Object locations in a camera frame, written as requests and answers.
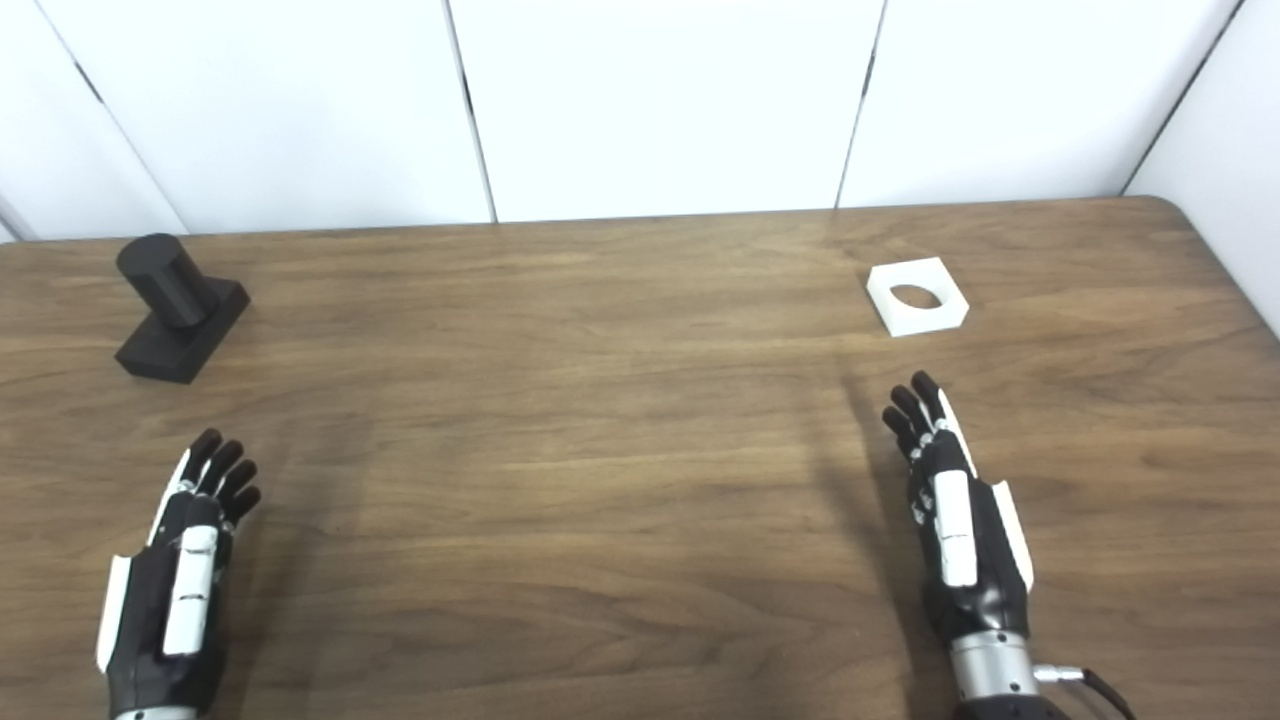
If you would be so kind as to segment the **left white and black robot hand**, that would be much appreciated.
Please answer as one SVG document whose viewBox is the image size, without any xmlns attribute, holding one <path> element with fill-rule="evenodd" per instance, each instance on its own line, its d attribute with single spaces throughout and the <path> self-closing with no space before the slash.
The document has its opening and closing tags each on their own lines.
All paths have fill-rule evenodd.
<svg viewBox="0 0 1280 720">
<path fill-rule="evenodd" d="M 204 719 L 227 667 L 221 628 L 236 533 L 259 505 L 244 446 L 209 428 L 183 452 L 151 532 L 110 562 L 95 661 L 110 719 Z"/>
</svg>

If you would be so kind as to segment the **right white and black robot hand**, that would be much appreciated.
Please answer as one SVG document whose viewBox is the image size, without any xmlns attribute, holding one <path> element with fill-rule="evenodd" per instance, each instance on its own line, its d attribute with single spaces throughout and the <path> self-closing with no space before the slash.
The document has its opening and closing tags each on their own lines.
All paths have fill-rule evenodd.
<svg viewBox="0 0 1280 720">
<path fill-rule="evenodd" d="M 895 386 L 890 401 L 882 420 L 908 464 L 933 632 L 946 644 L 982 632 L 1027 638 L 1036 574 L 1010 484 L 982 478 L 947 395 L 927 372 Z"/>
</svg>

